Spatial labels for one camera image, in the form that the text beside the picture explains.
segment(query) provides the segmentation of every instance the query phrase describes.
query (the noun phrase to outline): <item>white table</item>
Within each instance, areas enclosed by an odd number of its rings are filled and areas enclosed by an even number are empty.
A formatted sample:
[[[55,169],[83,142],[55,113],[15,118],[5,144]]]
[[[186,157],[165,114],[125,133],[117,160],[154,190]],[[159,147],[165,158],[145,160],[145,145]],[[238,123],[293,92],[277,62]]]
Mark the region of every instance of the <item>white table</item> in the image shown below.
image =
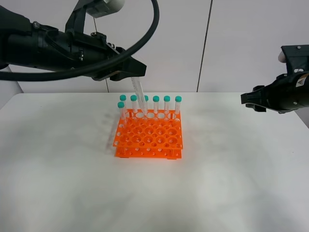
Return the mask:
[[[180,95],[179,160],[113,156],[119,94],[13,97],[0,110],[0,231],[309,231],[298,116],[256,113],[240,93]]]

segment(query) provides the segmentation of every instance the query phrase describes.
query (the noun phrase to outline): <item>white wall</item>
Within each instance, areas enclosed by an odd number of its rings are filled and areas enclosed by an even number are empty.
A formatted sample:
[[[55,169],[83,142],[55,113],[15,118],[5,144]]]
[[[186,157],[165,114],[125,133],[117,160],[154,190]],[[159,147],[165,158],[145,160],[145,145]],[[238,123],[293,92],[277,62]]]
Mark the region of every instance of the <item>white wall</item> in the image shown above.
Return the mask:
[[[195,92],[210,0],[158,0],[160,22],[151,40],[133,57],[147,65],[142,85],[147,92]],[[98,29],[124,48],[147,31],[153,17],[150,0],[127,0],[123,9],[98,19]],[[129,79],[108,80],[110,92],[132,92]]]
[[[142,78],[146,91],[196,91],[206,32],[210,0],[159,0],[161,18],[153,38],[134,57],[145,63],[147,74]],[[64,30],[77,0],[1,0],[7,9]],[[113,15],[98,18],[99,32],[109,42],[124,49],[140,39],[153,19],[150,0],[126,0],[123,9]],[[95,31],[93,19],[87,16],[86,34]],[[13,72],[32,72],[33,69],[13,66]],[[131,92],[130,79],[108,81],[111,92]],[[30,92],[106,92],[106,83],[87,77],[53,83],[20,83]]]
[[[65,24],[72,13],[77,0],[0,0],[0,4],[8,10],[21,14],[31,22],[50,25],[64,31]],[[87,15],[85,21],[86,34],[95,31],[93,18]],[[11,65],[13,72],[42,73],[44,70],[31,69]],[[50,92],[107,92],[106,81],[97,82],[90,77],[53,82],[19,82],[25,93]]]
[[[308,44],[307,0],[214,0],[199,92],[247,92],[282,73],[282,45]],[[299,113],[309,125],[309,109]]]
[[[0,72],[9,71],[9,67],[0,70]],[[0,81],[0,109],[18,93],[22,93],[22,90],[16,81]]]

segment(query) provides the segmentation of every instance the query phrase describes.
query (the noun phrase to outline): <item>black cable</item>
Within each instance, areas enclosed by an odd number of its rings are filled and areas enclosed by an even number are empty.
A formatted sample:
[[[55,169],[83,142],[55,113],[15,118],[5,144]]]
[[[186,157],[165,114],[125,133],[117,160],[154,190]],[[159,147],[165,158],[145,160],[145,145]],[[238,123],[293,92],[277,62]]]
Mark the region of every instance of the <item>black cable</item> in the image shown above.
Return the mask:
[[[0,72],[0,80],[8,81],[56,81],[64,80],[77,76],[82,76],[87,73],[94,73],[113,67],[140,50],[152,37],[159,24],[159,6],[157,0],[151,0],[154,8],[153,22],[146,34],[128,50],[120,53],[109,60],[104,60],[95,64],[83,66],[81,68],[61,71],[61,72],[43,72],[43,73],[20,73],[20,72]]]

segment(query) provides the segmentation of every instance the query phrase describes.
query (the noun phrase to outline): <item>warning label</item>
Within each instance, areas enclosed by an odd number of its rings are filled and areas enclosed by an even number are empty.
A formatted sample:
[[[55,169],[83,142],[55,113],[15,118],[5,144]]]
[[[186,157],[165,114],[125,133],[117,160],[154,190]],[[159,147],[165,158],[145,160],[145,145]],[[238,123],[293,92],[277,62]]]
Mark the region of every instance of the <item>warning label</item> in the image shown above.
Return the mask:
[[[299,80],[296,82],[296,87],[301,87],[305,84],[305,80],[308,77],[309,73],[302,75]]]

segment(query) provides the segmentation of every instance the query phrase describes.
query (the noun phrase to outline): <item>rack hole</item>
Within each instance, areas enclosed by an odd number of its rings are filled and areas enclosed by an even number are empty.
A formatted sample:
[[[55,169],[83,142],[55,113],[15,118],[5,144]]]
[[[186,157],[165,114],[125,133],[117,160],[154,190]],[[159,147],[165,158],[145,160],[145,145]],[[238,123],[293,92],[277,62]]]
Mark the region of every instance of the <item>rack hole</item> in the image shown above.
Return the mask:
[[[126,136],[126,135],[123,135],[123,136],[120,137],[120,141],[123,142],[123,143],[129,142],[129,137]]]
[[[155,117],[155,114],[154,113],[148,113],[147,114],[147,118],[154,118]]]
[[[170,144],[176,144],[177,143],[177,139],[175,139],[175,138],[169,138],[168,141],[169,141]]]
[[[158,118],[161,118],[161,119],[162,119],[162,118],[165,118],[165,114],[164,114],[164,113],[159,113],[159,114],[158,114]]]
[[[134,128],[133,132],[136,134],[140,134],[142,132],[142,129],[140,127],[136,127]]]
[[[148,128],[145,129],[146,134],[152,134],[153,132],[154,132],[154,129],[152,129],[152,128],[148,127]]]
[[[140,141],[141,141],[141,138],[137,135],[132,138],[132,142],[134,143],[139,143]]]
[[[177,134],[177,131],[175,129],[169,129],[168,133],[169,133],[169,135],[175,135],[175,134]]]
[[[176,117],[175,114],[168,114],[168,118],[169,118],[169,119],[174,119],[175,117]]]
[[[165,130],[163,129],[163,128],[159,128],[159,129],[157,129],[156,130],[156,132],[158,133],[158,134],[165,134]]]
[[[146,137],[144,138],[144,142],[147,143],[147,144],[151,143],[152,141],[153,141],[153,139],[152,139],[152,137],[150,137],[150,136],[146,136]]]
[[[158,144],[163,144],[165,142],[165,139],[163,137],[157,137],[155,140]]]
[[[139,112],[139,113],[136,114],[136,117],[137,117],[137,118],[142,118],[142,117],[144,117],[144,114],[141,113],[141,112]]]

